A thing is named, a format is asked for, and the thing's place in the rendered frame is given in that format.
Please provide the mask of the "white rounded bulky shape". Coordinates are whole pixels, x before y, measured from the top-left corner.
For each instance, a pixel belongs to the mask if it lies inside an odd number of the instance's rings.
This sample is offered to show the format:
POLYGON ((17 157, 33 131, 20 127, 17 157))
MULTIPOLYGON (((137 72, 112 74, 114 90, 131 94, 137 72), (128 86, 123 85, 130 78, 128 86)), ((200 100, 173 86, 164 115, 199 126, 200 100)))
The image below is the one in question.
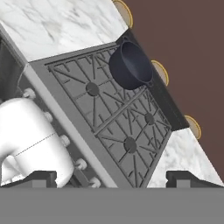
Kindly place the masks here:
POLYGON ((24 176, 35 171, 56 172, 63 187, 74 172, 67 148, 34 101, 15 98, 0 105, 0 179, 2 163, 13 156, 24 176))

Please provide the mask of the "white stove knob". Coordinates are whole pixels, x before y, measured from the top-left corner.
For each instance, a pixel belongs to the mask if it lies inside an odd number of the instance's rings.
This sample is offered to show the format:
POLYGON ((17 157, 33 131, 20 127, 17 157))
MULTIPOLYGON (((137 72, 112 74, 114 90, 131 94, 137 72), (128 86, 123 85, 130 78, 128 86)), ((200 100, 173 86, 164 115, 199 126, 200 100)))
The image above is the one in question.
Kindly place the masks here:
POLYGON ((62 144, 67 147, 71 142, 69 140, 69 138, 66 135, 62 135, 59 137, 60 141, 62 142, 62 144))
POLYGON ((53 122, 53 116, 49 112, 44 112, 45 118, 48 120, 49 123, 53 122))
POLYGON ((101 181, 96 177, 93 177, 89 180, 89 186, 92 188, 99 188, 101 184, 101 181))
POLYGON ((27 88, 23 93, 23 97, 34 100, 36 98, 36 94, 31 88, 27 88))
POLYGON ((79 158, 76 162, 75 162, 75 168, 78 169, 78 170, 85 170, 86 168, 88 167, 88 164, 87 162, 82 159, 82 158, 79 158))

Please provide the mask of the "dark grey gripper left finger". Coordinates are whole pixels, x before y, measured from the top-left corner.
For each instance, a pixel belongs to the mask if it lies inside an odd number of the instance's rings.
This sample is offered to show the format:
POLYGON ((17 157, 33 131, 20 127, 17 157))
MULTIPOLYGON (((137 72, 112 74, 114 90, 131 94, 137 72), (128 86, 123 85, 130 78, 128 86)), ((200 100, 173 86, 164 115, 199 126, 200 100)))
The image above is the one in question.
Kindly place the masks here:
POLYGON ((56 171, 34 171, 24 179, 3 185, 3 188, 56 188, 56 171))

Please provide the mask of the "grey stove with black grates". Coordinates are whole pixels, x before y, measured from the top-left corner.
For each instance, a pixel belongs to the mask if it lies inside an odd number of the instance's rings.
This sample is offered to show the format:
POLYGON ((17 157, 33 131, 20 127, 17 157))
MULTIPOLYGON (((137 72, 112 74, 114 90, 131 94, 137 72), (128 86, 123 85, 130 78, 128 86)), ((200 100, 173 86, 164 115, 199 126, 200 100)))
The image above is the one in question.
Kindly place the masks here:
POLYGON ((72 157, 88 161, 85 176, 107 187, 146 187, 172 132, 189 126, 159 75, 134 90, 113 79, 110 58, 135 40, 126 31, 109 44, 33 61, 20 82, 70 135, 72 157))

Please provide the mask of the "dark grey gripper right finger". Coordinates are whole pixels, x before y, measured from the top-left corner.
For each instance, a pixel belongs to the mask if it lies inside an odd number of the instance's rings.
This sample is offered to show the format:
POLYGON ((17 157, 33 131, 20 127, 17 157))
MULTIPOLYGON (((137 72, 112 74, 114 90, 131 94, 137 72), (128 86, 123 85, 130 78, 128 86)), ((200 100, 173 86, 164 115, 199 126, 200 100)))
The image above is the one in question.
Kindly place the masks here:
POLYGON ((167 188, 221 188, 221 185, 199 179, 189 171, 168 171, 166 179, 167 188))

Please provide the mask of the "beige round gold-rimmed disc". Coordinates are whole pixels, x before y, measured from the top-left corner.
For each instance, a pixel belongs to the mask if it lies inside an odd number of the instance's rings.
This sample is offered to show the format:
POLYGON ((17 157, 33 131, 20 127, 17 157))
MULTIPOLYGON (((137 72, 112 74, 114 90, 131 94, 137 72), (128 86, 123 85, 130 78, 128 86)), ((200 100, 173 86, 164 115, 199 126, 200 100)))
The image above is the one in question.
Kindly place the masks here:
POLYGON ((133 27, 133 16, 130 8, 123 0, 112 0, 113 4, 121 14, 124 22, 129 28, 133 27))
POLYGON ((189 115, 185 115, 185 119, 189 123, 190 130, 192 131, 196 139, 199 140, 202 134, 200 125, 197 123, 197 121, 193 117, 189 115))
POLYGON ((164 66, 158 62, 157 60, 152 60, 151 61, 152 65, 156 68, 160 78, 163 80, 165 85, 169 84, 169 75, 166 71, 166 69, 164 68, 164 66))

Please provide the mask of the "dark blue pot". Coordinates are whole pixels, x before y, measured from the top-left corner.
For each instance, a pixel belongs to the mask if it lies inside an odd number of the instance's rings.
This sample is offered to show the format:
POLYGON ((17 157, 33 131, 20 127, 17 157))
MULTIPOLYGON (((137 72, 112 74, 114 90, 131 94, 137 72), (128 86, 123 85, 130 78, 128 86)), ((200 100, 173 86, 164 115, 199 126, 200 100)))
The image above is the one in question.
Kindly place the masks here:
POLYGON ((110 56, 108 66, 112 77, 123 89, 152 86, 152 64, 144 51, 126 37, 110 56))

